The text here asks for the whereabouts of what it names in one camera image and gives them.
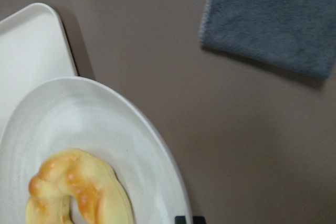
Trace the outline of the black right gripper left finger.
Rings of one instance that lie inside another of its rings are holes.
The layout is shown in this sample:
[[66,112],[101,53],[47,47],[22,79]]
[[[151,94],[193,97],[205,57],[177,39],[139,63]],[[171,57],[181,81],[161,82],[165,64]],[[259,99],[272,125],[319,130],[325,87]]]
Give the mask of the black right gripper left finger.
[[186,224],[186,217],[185,216],[175,216],[174,223],[175,224]]

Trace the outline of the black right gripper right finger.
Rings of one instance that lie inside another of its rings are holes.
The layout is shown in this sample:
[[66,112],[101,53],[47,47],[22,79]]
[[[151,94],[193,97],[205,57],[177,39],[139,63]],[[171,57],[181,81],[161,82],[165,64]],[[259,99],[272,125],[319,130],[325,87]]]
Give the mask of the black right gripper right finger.
[[206,219],[204,216],[193,216],[193,224],[206,224]]

